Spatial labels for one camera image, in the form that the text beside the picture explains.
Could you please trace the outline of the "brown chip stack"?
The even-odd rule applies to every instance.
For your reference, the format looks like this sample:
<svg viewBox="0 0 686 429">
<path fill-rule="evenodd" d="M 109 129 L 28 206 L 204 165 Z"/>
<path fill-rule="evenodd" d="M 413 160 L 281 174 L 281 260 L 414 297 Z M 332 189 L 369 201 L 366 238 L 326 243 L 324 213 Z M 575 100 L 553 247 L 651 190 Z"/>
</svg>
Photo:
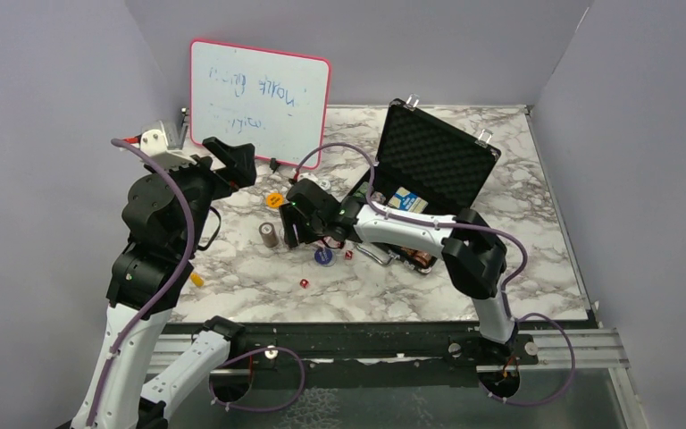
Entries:
<svg viewBox="0 0 686 429">
<path fill-rule="evenodd" d="M 263 244 L 267 248 L 276 248 L 280 244 L 279 235 L 273 223 L 261 223 L 258 231 L 261 235 Z"/>
</svg>

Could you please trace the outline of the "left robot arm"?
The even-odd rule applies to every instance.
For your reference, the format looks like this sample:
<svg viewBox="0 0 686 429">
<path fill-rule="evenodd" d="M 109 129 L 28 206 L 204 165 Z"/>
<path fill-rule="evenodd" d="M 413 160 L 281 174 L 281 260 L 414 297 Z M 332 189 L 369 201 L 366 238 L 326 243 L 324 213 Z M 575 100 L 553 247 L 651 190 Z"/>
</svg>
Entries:
<svg viewBox="0 0 686 429">
<path fill-rule="evenodd" d="M 182 402 L 217 366 L 245 355 L 241 326 L 216 317 L 160 374 L 148 369 L 200 249 L 213 202 L 254 185 L 255 146 L 206 139 L 205 156 L 162 144 L 114 139 L 138 156 L 146 175 L 128 193 L 129 230 L 106 293 L 105 335 L 88 391 L 70 428 L 165 428 Z"/>
</svg>

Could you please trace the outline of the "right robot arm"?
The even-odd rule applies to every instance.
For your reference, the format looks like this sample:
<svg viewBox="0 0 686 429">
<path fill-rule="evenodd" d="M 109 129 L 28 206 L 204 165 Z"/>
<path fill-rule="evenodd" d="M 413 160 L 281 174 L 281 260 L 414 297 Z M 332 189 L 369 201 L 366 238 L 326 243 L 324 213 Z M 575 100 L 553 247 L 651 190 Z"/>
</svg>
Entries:
<svg viewBox="0 0 686 429">
<path fill-rule="evenodd" d="M 280 219 L 290 248 L 330 238 L 410 248 L 441 260 L 454 288 L 473 302 L 480 321 L 481 355 L 500 364 L 515 353 L 517 328 L 499 286 L 506 270 L 506 245 L 499 231 L 473 210 L 429 215 L 354 196 L 337 200 L 303 179 L 289 190 Z"/>
</svg>

